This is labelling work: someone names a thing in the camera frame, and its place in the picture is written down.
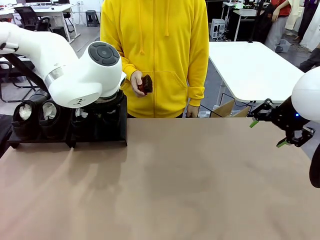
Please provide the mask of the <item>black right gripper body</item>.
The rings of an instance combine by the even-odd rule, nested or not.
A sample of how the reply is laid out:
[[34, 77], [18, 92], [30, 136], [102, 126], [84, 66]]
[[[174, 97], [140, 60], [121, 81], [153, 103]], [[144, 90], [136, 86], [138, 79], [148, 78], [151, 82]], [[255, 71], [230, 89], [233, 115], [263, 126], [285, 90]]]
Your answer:
[[271, 122], [283, 131], [298, 130], [298, 112], [293, 107], [291, 100], [285, 100], [281, 104], [270, 102]]

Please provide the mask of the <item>brown shoe brush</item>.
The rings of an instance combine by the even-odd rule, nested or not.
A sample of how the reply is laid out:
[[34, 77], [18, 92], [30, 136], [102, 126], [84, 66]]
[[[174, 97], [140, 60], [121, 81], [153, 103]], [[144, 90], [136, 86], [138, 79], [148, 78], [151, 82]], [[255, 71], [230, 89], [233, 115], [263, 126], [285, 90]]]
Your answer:
[[150, 77], [149, 74], [143, 76], [141, 78], [142, 84], [138, 84], [138, 90], [141, 91], [144, 95], [147, 95], [148, 93], [153, 92], [153, 82], [152, 78]]

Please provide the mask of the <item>person's left forearm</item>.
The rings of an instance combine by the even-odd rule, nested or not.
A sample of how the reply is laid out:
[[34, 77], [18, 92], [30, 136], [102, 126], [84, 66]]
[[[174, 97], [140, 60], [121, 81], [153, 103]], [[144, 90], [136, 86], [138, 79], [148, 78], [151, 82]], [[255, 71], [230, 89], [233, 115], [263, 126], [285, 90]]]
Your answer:
[[205, 97], [205, 75], [188, 76], [187, 95], [189, 105], [199, 107], [202, 99]]

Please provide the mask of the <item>person's right forearm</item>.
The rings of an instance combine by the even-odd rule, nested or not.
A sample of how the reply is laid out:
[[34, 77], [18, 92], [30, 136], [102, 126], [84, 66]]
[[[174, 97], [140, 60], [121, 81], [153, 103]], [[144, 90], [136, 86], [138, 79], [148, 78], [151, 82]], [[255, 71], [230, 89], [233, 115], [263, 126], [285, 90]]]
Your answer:
[[127, 59], [124, 56], [121, 57], [121, 61], [122, 61], [122, 71], [126, 74], [126, 79], [128, 81], [131, 81], [131, 76], [134, 72], [137, 71], [137, 68], [134, 64], [130, 62], [129, 59]]

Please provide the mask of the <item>black metal shoe stand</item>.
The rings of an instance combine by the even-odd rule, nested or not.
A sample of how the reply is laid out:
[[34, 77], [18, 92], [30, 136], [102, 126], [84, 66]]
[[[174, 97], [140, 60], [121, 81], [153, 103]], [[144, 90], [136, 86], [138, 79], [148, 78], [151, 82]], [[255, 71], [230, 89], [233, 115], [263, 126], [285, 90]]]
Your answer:
[[110, 99], [106, 102], [110, 101], [119, 101], [123, 99], [123, 120], [120, 120], [119, 125], [119, 140], [112, 140], [112, 141], [99, 141], [94, 138], [94, 130], [95, 130], [95, 119], [96, 119], [96, 104], [98, 103], [91, 103], [85, 107], [82, 107], [80, 109], [83, 109], [85, 112], [90, 113], [93, 115], [93, 133], [92, 137], [90, 138], [77, 138], [73, 134], [73, 127], [71, 124], [72, 120], [72, 114], [70, 118], [70, 125], [69, 125], [69, 137], [67, 139], [67, 145], [70, 148], [75, 148], [76, 144], [102, 144], [102, 145], [114, 145], [114, 144], [120, 144], [120, 145], [127, 145], [127, 97], [125, 94], [120, 90], [117, 92], [116, 96], [113, 99]]
[[34, 102], [38, 108], [38, 135], [36, 136], [35, 139], [21, 140], [19, 137], [17, 137], [17, 135], [13, 132], [13, 129], [12, 129], [12, 134], [8, 140], [9, 145], [14, 149], [16, 149], [20, 144], [65, 143], [68, 146], [67, 142], [68, 142], [68, 137], [70, 136], [70, 121], [71, 121], [72, 109], [62, 106], [63, 108], [65, 108], [65, 113], [66, 113], [65, 115], [66, 124], [65, 124], [65, 130], [64, 130], [63, 136], [58, 139], [48, 139], [43, 135], [39, 126], [39, 110], [41, 105], [45, 101], [48, 101], [50, 99], [47, 99], [43, 94], [35, 94], [31, 96], [28, 100]]

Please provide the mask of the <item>seated person in dark clothes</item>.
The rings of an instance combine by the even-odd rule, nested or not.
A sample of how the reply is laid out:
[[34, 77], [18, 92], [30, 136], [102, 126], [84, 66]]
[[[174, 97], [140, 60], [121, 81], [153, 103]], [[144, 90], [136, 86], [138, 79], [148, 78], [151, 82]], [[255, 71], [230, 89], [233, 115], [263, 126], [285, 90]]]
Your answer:
[[299, 65], [299, 69], [304, 73], [311, 70], [313, 67], [320, 67], [320, 48], [316, 47], [312, 52], [309, 58], [303, 61]]

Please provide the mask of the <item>grey plastic bin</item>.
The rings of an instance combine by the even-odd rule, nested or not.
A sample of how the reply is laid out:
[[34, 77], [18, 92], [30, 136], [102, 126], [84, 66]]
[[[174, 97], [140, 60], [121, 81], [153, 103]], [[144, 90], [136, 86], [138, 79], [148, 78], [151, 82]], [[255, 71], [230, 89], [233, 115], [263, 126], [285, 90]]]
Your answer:
[[289, 41], [287, 41], [286, 39], [281, 39], [279, 41], [279, 44], [276, 46], [275, 52], [276, 53], [287, 53], [290, 46], [291, 46], [291, 43]]

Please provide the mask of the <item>person's black trousers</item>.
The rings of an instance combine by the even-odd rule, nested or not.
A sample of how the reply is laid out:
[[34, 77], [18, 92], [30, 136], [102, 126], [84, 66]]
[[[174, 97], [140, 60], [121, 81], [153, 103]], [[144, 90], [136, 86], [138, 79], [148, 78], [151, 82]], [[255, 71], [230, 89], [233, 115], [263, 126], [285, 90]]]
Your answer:
[[[177, 116], [177, 117], [175, 117], [175, 118], [182, 118], [183, 117], [183, 113], [182, 114], [180, 114], [179, 116]], [[130, 115], [129, 113], [127, 114], [127, 118], [129, 119], [129, 118], [136, 118], [136, 117], [134, 117], [134, 116], [132, 116], [132, 115]]]

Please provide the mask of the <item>person's yellow hoodie torso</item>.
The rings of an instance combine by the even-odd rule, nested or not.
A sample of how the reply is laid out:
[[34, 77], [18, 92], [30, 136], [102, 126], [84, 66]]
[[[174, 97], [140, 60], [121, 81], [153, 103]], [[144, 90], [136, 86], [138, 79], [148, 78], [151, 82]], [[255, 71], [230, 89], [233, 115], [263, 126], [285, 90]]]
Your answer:
[[131, 81], [122, 90], [127, 112], [136, 118], [186, 115], [188, 76], [207, 76], [209, 21], [205, 0], [104, 0], [100, 40], [114, 46], [153, 92], [137, 97]]

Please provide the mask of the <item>black hanging apron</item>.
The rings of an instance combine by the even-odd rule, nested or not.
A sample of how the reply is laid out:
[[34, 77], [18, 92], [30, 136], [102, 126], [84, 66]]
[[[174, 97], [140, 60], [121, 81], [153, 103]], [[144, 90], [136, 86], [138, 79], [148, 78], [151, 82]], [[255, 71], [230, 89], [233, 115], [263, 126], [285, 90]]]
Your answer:
[[269, 4], [264, 12], [259, 16], [257, 29], [255, 31], [255, 41], [260, 43], [265, 43], [271, 26], [273, 24], [272, 17], [275, 7], [272, 4]]

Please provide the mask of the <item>white hanging garment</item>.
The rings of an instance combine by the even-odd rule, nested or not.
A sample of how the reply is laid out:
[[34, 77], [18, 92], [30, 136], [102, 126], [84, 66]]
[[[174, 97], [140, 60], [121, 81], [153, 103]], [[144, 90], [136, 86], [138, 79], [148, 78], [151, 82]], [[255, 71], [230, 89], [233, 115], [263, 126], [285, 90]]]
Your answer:
[[320, 44], [320, 5], [300, 42], [300, 45], [312, 52]]

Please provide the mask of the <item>white computer case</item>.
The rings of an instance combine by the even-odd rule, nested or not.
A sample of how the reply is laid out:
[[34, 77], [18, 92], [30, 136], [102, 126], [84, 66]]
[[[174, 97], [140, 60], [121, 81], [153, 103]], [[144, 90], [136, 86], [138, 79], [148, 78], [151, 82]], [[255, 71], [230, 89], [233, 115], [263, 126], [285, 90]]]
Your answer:
[[210, 37], [218, 39], [225, 32], [226, 21], [224, 19], [212, 19], [210, 27]]

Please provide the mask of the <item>black hanging garment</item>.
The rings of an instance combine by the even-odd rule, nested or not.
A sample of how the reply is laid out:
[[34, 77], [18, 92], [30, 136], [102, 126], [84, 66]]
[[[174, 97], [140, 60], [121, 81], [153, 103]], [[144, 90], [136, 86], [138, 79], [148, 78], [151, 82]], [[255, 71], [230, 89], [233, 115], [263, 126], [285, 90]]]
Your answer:
[[298, 41], [301, 42], [317, 9], [318, 0], [305, 0], [302, 20], [298, 29]]

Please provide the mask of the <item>mannequin in red shirt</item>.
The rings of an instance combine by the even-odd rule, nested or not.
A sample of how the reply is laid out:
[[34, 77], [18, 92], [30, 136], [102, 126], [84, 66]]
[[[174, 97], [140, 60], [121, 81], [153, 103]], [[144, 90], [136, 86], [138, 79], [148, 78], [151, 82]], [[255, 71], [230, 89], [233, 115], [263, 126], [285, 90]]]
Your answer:
[[280, 43], [281, 37], [285, 32], [286, 22], [292, 6], [289, 0], [271, 0], [271, 5], [274, 7], [271, 17], [272, 25], [264, 45], [275, 52], [277, 45]]

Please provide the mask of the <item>black cantilever chair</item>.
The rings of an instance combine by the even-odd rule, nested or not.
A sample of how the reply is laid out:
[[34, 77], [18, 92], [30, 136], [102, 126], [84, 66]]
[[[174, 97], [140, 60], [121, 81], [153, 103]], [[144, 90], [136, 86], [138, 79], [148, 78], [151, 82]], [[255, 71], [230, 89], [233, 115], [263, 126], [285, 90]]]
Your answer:
[[12, 84], [18, 89], [28, 89], [28, 92], [24, 95], [24, 97], [22, 99], [5, 100], [3, 98], [2, 86], [0, 83], [0, 100], [2, 102], [4, 102], [4, 103], [21, 103], [26, 100], [26, 97], [28, 96], [28, 94], [31, 93], [31, 91], [36, 92], [36, 89], [39, 88], [37, 85], [34, 85], [31, 82], [31, 80], [27, 77], [26, 74], [22, 73], [20, 70], [18, 70], [16, 67], [14, 67], [10, 62], [0, 61], [0, 79], [5, 79], [6, 81], [9, 81], [11, 78], [17, 78], [17, 77], [25, 77], [29, 85], [26, 85], [26, 86], [16, 85], [14, 82], [12, 82]]

